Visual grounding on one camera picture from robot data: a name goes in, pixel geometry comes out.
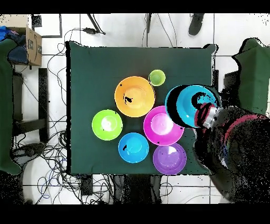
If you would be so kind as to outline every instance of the bowl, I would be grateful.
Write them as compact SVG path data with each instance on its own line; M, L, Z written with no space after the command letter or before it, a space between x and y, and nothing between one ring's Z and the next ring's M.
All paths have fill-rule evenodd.
M150 142L163 146L177 142L184 132L184 128L175 124L166 114L165 106L149 111L143 122L143 130Z
M155 91L145 78L132 76L117 85L114 100L117 108L126 116L141 117L152 109Z
M217 98L209 89L200 85L184 85L169 91L165 99L165 107L167 114L176 124L198 128L195 124L195 114L198 110L195 104L209 102L218 106Z
M161 70L154 70L149 74L149 81L153 86L161 86L166 79L165 73Z
M141 134L128 133L120 139L118 152L126 162L139 163L148 155L149 144Z
M187 155L177 143L158 146L153 154L155 168L164 175L176 175L185 167Z
M123 129L122 119L113 110L102 110L93 117L92 129L96 137L110 141L120 135Z

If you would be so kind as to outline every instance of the green cloth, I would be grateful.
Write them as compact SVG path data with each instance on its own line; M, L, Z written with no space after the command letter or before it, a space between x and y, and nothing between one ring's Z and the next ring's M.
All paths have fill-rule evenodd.
M7 56L16 46L17 44L10 39L0 41L0 170L12 175L21 172L20 166L12 162L9 155L12 146L13 127L13 70Z
M270 78L270 48L258 44L257 40L245 40L237 61L240 74L240 107L253 113L265 114L267 109Z
M149 154L140 163L125 162L118 153L119 140L129 132L144 135L143 120L127 117L117 109L114 91L129 76L148 78L154 69L166 74L165 83L155 87L154 107L164 105L170 89L177 85L211 85L211 54L188 48L87 48L69 42L71 58L71 173L72 174L160 174L152 157L157 145L149 143ZM112 141L97 138L91 128L94 115L104 109L119 113L123 131ZM192 151L195 135L186 128L178 143L187 153L187 163L179 174L209 174Z

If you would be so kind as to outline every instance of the shoe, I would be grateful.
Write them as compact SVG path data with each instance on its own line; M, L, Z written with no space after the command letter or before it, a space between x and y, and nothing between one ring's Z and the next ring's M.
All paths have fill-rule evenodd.
M203 24L204 13L194 13L192 16L192 21L188 29L188 34L190 36L196 36L201 29Z

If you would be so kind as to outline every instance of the blue object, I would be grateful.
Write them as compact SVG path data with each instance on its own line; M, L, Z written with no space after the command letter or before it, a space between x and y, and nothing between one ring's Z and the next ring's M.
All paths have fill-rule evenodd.
M168 97L173 89L171 89L169 91L169 93L167 94L166 99L165 99L165 106L166 106L167 114L168 114L167 99L168 99ZM177 98L177 101L176 101L177 113L185 124L187 124L193 128L197 128L197 126L195 125L195 122L194 122L194 117L195 117L195 113L196 113L197 109L192 105L191 99L198 92L202 92L202 93L206 94L205 96L201 96L197 99L198 104L210 102L217 107L215 95L210 90L205 88L204 86L190 85L190 86L184 88L180 92L180 94Z
M10 32L10 29L8 29L5 26L0 26L0 41L5 39L6 34L9 32Z
M126 162L139 163L148 155L149 144L141 134L128 133L119 141L118 152Z
M8 59L15 63L28 64L26 36L8 32L5 37L14 40L18 44L17 47L10 51L8 54Z

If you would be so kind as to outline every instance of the cardboard box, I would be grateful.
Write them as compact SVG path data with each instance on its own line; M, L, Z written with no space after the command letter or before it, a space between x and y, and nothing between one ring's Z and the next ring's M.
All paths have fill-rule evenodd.
M2 14L0 16L0 26L6 26L18 34L24 34L26 36L28 65L41 66L42 37L28 27L28 15Z

